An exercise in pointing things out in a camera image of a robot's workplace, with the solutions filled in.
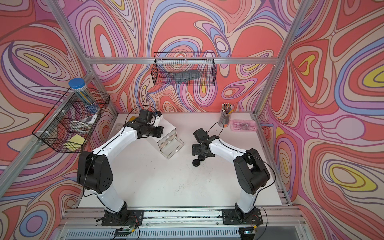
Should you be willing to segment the black earphone case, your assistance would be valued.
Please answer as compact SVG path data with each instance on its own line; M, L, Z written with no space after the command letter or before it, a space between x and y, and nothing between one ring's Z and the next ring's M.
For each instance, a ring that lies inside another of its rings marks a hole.
M198 160L199 160L200 162L203 162L205 159L206 159L206 157L204 157L204 156L198 156Z
M194 159L194 160L192 161L192 164L193 164L194 167L198 167L198 166L201 164L201 161L198 160L198 159Z

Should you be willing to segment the white drawer cabinet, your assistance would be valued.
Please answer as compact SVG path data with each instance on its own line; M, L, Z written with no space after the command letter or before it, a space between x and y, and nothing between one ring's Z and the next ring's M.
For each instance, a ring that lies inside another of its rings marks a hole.
M161 149L171 142L177 136L177 130L174 125L165 119L161 119L159 127L163 127L163 131L159 138L149 137L147 141L159 152Z

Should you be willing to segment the clear bottom drawer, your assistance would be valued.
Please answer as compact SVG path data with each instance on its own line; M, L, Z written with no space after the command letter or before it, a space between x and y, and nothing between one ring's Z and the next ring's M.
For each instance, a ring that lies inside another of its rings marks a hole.
M184 142L179 137L172 136L166 137L163 141L158 142L158 145L160 153L166 159L170 159L184 146Z

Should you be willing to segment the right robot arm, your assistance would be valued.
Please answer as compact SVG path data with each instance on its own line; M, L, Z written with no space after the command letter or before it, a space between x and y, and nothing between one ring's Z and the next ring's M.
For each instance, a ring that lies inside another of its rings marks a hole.
M223 213L223 217L246 224L256 214L255 203L259 192L268 187L267 183L271 179L267 163L257 150L237 148L224 142L219 136L209 136L203 129L194 133L194 137L197 143L192 145L192 155L197 158L193 160L193 166L198 167L205 159L216 156L234 164L242 192L233 212Z

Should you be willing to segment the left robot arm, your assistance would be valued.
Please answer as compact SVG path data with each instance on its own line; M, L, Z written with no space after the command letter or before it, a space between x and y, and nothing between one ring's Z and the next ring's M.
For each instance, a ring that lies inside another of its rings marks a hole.
M144 137L160 138L163 132L164 127L158 124L131 121L100 147L79 155L77 182L104 205L104 226L126 226L130 221L136 221L136 218L129 214L126 202L113 186L112 160L136 140Z

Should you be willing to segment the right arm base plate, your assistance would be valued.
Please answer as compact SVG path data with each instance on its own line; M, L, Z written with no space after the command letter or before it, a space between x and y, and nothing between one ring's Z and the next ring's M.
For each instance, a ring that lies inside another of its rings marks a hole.
M260 209L254 208L244 214L238 209L222 209L220 216L224 225L254 225L260 226L264 223Z

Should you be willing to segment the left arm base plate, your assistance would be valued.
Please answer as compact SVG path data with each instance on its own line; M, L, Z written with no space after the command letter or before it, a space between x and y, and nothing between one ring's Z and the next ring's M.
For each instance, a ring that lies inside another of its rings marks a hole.
M144 220L144 210L126 210L121 213L111 213L105 211L105 215L101 218L102 226L141 226Z

